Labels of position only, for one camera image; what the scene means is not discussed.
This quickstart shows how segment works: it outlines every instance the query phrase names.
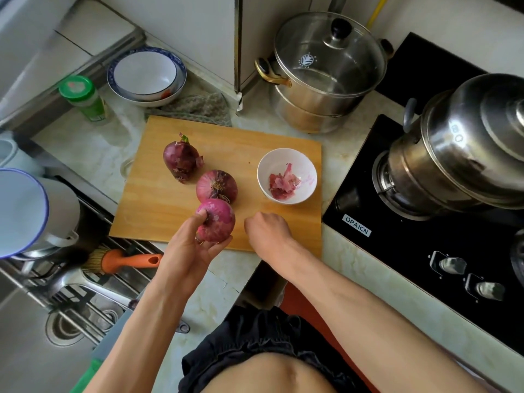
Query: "green cap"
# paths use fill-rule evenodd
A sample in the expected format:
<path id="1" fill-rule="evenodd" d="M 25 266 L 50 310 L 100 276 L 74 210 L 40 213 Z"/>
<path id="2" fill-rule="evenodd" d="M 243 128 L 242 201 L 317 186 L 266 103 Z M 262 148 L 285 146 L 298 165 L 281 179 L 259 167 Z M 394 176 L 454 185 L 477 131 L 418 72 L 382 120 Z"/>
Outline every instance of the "green cap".
<path id="1" fill-rule="evenodd" d="M 93 82 L 84 76 L 69 76 L 58 85 L 60 95 L 70 102 L 82 102 L 96 91 Z"/>

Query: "marble countertop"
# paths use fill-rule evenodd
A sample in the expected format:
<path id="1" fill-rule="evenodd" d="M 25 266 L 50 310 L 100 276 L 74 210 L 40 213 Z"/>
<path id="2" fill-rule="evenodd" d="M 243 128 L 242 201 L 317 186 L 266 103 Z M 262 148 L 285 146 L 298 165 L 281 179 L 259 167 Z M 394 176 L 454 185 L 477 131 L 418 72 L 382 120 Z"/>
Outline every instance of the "marble countertop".
<path id="1" fill-rule="evenodd" d="M 268 100 L 268 87 L 259 83 L 244 98 L 244 110 L 232 113 L 234 127 L 315 139 L 322 143 L 322 211 L 346 176 L 373 122 L 385 114 L 397 122 L 403 107 L 377 92 L 368 94 L 342 129 L 324 135 L 298 132 L 283 123 Z M 118 202 L 124 188 L 121 164 L 132 157 L 145 127 L 143 111 L 116 97 L 108 87 L 100 90 L 115 116 L 95 127 L 71 110 L 33 139 L 46 151 Z M 204 93 L 188 83 L 184 94 Z M 378 259 L 361 251 L 331 228 L 322 225 L 323 261 L 382 298 L 424 331 L 436 343 L 509 391 L 524 391 L 524 357 L 471 324 L 439 300 L 419 289 Z M 155 243 L 161 250 L 164 243 Z M 184 320 L 189 334 L 176 334 L 161 365 L 154 392 L 173 391 L 182 377 L 181 358 L 226 316 L 260 259 L 251 252 L 223 251 L 211 264 L 190 298 Z"/>

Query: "blue rim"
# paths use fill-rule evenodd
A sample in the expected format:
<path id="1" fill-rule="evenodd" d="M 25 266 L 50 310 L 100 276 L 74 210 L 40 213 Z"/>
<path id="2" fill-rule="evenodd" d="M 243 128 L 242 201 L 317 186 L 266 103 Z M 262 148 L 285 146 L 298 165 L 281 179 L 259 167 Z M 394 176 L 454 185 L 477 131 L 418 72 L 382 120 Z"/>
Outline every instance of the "blue rim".
<path id="1" fill-rule="evenodd" d="M 184 65 L 184 63 L 180 60 L 180 58 L 178 56 L 176 56 L 173 52 L 169 52 L 168 50 L 165 50 L 163 48 L 157 48 L 157 47 L 154 47 L 154 46 L 141 46 L 140 48 L 136 48 L 134 50 L 130 50 L 128 52 L 125 52 L 123 53 L 122 55 L 120 55 L 118 58 L 114 59 L 110 64 L 109 64 L 109 67 L 108 67 L 108 74 L 107 74 L 107 78 L 108 78 L 108 84 L 109 84 L 109 87 L 111 87 L 111 89 L 116 92 L 117 94 L 119 94 L 122 98 L 125 98 L 125 99 L 128 99 L 126 96 L 124 96 L 119 90 L 118 90 L 118 86 L 116 85 L 116 82 L 115 82 L 115 77 L 114 77 L 114 73 L 115 73 L 115 67 L 116 65 L 118 65 L 118 63 L 125 57 L 129 56 L 129 55 L 132 55 L 134 53 L 137 53 L 137 52 L 158 52 L 164 56 L 167 56 L 169 59 L 171 59 L 171 61 L 177 65 L 178 67 L 180 67 L 180 70 L 182 71 L 182 73 L 184 74 L 184 81 L 183 83 L 180 85 L 180 87 L 175 91 L 173 92 L 172 95 L 174 94 L 177 94 L 178 92 L 180 92 L 180 90 L 184 87 L 184 85 L 186 84 L 186 80 L 187 80 L 187 70 L 186 70 L 186 66 Z M 139 100 L 139 101 L 135 101 L 135 102 L 155 102 L 155 101 L 147 101 L 147 100 Z"/>
<path id="2" fill-rule="evenodd" d="M 47 224 L 47 220 L 49 219 L 49 198 L 47 197 L 47 193 L 46 193 L 46 190 L 43 188 L 42 184 L 38 181 L 38 179 L 36 179 L 34 176 L 32 176 L 31 174 L 28 174 L 27 172 L 25 171 L 22 171 L 22 170 L 17 170 L 15 168 L 0 168 L 0 172 L 3 172 L 3 171 L 12 171 L 12 172 L 17 172 L 17 173 L 20 173 L 22 175 L 25 175 L 27 177 L 29 177 L 31 180 L 33 180 L 33 182 L 35 182 L 38 187 L 40 188 L 40 191 L 42 192 L 43 194 L 43 198 L 44 198 L 44 202 L 45 202 L 45 207 L 46 207 L 46 215 L 43 219 L 43 224 L 42 226 L 40 227 L 37 235 L 31 240 L 31 242 L 26 245 L 24 248 L 20 249 L 20 250 L 17 250 L 16 252 L 12 253 L 12 254 L 8 254 L 8 255 L 2 255 L 2 258 L 9 258 L 10 256 L 13 256 L 13 255 L 16 255 L 16 254 L 20 254 L 22 252 L 24 252 L 25 250 L 27 250 L 31 245 L 35 244 L 36 240 L 38 240 L 38 238 L 40 237 L 40 235 L 42 234 L 43 230 L 46 228 L 46 224 Z"/>

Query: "stacked bowls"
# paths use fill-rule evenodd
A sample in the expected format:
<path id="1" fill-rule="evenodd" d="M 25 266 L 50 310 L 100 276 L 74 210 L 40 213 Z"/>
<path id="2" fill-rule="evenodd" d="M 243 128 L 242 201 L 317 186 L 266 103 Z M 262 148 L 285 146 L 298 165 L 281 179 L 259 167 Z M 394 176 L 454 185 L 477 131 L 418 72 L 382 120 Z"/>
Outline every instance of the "stacked bowls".
<path id="1" fill-rule="evenodd" d="M 174 53 L 152 46 L 128 51 L 109 65 L 113 92 L 141 107 L 160 107 L 175 100 L 186 83 L 187 70 Z"/>

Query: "gray cloth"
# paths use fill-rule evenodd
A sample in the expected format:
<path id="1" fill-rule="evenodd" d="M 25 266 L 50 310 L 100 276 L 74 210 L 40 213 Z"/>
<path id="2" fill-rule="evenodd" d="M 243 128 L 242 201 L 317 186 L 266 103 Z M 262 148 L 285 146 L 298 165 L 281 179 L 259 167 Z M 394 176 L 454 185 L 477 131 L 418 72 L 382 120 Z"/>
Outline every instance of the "gray cloth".
<path id="1" fill-rule="evenodd" d="M 199 123 L 232 126 L 229 108 L 224 95 L 220 93 L 191 95 L 177 99 L 169 105 L 146 109 L 146 116 L 151 114 Z"/>

